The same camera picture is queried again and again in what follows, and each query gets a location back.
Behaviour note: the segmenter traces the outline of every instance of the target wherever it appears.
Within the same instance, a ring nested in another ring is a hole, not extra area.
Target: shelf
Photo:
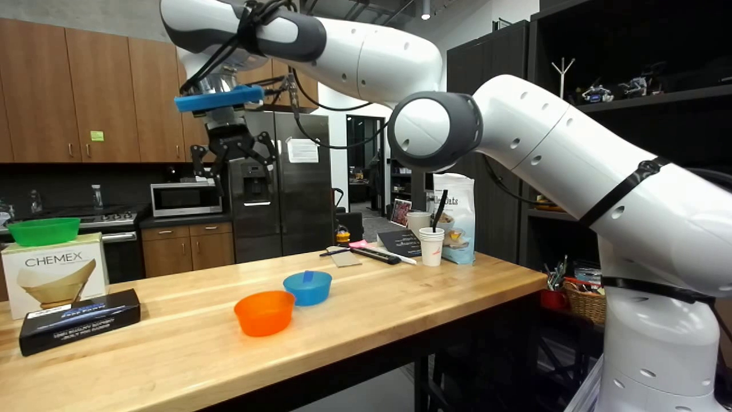
[[[576,221],[572,214],[564,210],[541,210],[541,208],[528,208],[528,217]]]
[[[727,99],[732,106],[732,85],[720,86],[702,86],[702,90],[685,90],[685,92],[668,92],[654,93],[646,99],[626,99],[626,100],[610,100],[597,106],[578,106],[581,113],[609,113],[609,109],[630,109],[630,108],[653,108],[653,106],[670,106],[670,103],[720,103]]]

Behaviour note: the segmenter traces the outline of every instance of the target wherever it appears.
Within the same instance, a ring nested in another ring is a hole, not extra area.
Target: ceiling
[[[300,0],[304,13],[403,28],[421,16],[424,0]]]

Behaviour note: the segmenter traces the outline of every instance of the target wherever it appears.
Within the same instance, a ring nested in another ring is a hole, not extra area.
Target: kitchen counter
[[[311,252],[114,283],[113,290],[137,290],[137,324],[33,356],[19,352],[20,322],[0,302],[0,405],[201,410],[534,296],[548,282],[485,254],[469,267],[358,259],[361,266],[336,267]],[[275,336],[246,336],[233,304],[281,288],[304,267],[334,274],[332,297],[296,308],[292,324]]]
[[[185,225],[209,225],[209,221],[232,221],[226,212],[214,212],[214,214],[174,214],[174,217],[143,217],[137,221],[140,229],[152,226],[185,226]]]

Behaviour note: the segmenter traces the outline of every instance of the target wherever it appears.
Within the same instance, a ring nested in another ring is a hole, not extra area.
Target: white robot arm
[[[398,161],[439,169],[481,150],[564,205],[599,238],[607,290],[601,391],[594,410],[720,410],[719,324],[701,296],[729,296],[732,197],[613,135],[559,96],[513,75],[473,96],[438,92],[439,51],[411,34],[218,0],[162,0],[176,46],[209,58],[239,36],[358,99],[397,103]]]

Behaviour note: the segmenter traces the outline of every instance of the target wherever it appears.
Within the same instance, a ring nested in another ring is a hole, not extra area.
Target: cup
[[[421,262],[424,266],[439,266],[442,261],[442,245],[443,245],[443,229],[421,226],[418,229],[421,242]]]
[[[421,226],[431,226],[431,212],[425,212],[425,210],[411,210],[411,212],[408,212],[408,226],[410,226],[410,232],[418,238],[418,229]]]

